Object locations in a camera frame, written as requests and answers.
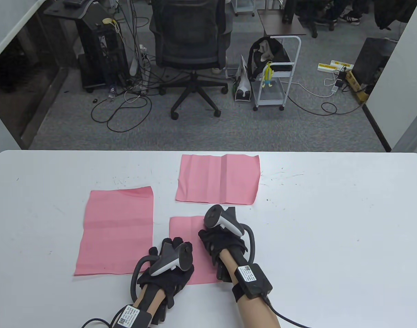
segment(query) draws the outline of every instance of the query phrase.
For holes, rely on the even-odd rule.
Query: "white table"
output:
[[[210,206],[174,201],[183,153],[2,153],[0,328],[76,328],[129,303],[130,275],[73,276],[88,194],[152,186],[159,245],[169,217]],[[248,154],[260,155],[260,189],[237,216],[274,307],[314,328],[417,327],[417,155]],[[241,327],[230,288],[187,286],[161,327]]]

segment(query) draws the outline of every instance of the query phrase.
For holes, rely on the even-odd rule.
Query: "black shoe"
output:
[[[351,25],[360,25],[360,17],[355,17],[352,11],[350,11],[344,16],[341,16],[341,19],[343,19],[347,23],[350,23]]]

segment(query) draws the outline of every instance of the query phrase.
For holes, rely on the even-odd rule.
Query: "white cart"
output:
[[[301,39],[299,36],[271,36],[271,39],[277,39],[281,44],[283,44],[284,39],[297,39],[298,48],[296,50],[294,61],[291,61],[290,57],[287,56],[288,61],[286,62],[272,62],[264,67],[263,72],[254,82],[251,82],[252,93],[255,99],[253,111],[258,111],[259,106],[264,105],[279,105],[280,111],[284,110],[292,84],[293,75],[295,73],[296,63],[298,62],[299,51],[301,49]],[[269,87],[266,85],[263,87],[265,83],[263,77],[265,76],[269,66],[285,66],[286,68],[282,71],[274,71],[274,74],[272,75],[272,86]],[[281,82],[282,78],[289,79],[288,82],[284,82],[287,83],[286,91],[284,91],[283,83]]]
[[[238,16],[238,13],[252,13],[255,16],[255,0],[232,0],[234,14]]]

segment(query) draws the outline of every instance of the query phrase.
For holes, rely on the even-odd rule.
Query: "pink napkin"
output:
[[[74,275],[132,273],[152,247],[153,217],[151,187],[92,190]]]
[[[217,268],[213,266],[211,256],[204,248],[198,232],[204,229],[204,217],[172,217],[169,222],[169,237],[181,237],[185,242],[193,245],[193,265],[195,272],[188,284],[218,283]]]
[[[260,181],[258,156],[182,155],[176,200],[251,205]]]

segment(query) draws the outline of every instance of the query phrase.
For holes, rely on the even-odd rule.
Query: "yellow keychain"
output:
[[[268,63],[266,64],[267,66],[267,70],[265,72],[265,75],[263,77],[263,88],[266,86],[266,84],[271,87],[272,86],[272,75],[274,75],[274,70],[272,70],[272,68],[270,67],[270,65],[272,64],[271,61],[268,61]]]

